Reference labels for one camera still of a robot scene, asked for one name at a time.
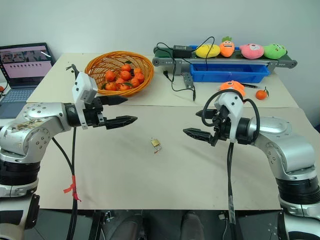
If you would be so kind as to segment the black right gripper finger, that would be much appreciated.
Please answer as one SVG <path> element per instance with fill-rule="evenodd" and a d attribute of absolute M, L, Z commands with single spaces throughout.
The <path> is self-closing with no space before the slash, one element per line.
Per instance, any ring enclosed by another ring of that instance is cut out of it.
<path fill-rule="evenodd" d="M 204 118 L 213 118 L 216 115 L 216 110 L 215 109 L 207 109 L 207 110 L 199 110 L 198 112 L 195 113 L 196 116 L 202 117 L 204 114 Z"/>
<path fill-rule="evenodd" d="M 207 142 L 207 143 L 212 143 L 213 141 L 213 136 L 211 135 L 210 132 L 207 131 L 202 131 L 201 129 L 198 128 L 185 128 L 182 130 L 187 136 L 195 139 L 195 140 L 199 140 L 199 141 L 203 141 L 203 142 Z"/>

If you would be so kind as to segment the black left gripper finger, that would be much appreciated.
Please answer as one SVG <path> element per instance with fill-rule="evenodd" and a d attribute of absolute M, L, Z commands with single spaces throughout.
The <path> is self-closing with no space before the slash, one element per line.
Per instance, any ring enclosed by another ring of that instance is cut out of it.
<path fill-rule="evenodd" d="M 119 95 L 100 96 L 99 100 L 102 105 L 114 106 L 126 102 L 128 99 Z"/>
<path fill-rule="evenodd" d="M 116 129 L 116 128 L 122 128 L 127 125 L 132 124 L 135 122 L 138 118 L 136 116 L 117 116 L 113 119 L 105 119 L 105 127 L 107 130 Z"/>

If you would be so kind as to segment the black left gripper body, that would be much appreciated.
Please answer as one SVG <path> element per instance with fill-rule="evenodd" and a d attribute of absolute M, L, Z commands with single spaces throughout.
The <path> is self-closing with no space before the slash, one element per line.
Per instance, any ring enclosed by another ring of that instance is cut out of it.
<path fill-rule="evenodd" d="M 91 103 L 85 103 L 84 106 L 83 114 L 85 122 L 89 127 L 97 128 L 106 126 L 106 118 L 102 114 L 104 108 L 99 97 L 95 97 Z"/>

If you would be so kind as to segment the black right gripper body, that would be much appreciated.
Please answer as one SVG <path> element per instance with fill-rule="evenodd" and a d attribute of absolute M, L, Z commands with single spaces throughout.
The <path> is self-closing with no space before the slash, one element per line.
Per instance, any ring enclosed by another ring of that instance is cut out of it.
<path fill-rule="evenodd" d="M 218 141 L 226 141 L 230 137 L 231 120 L 229 119 L 230 111 L 225 105 L 219 110 L 214 110 L 212 118 L 214 135 L 210 142 L 215 147 Z"/>

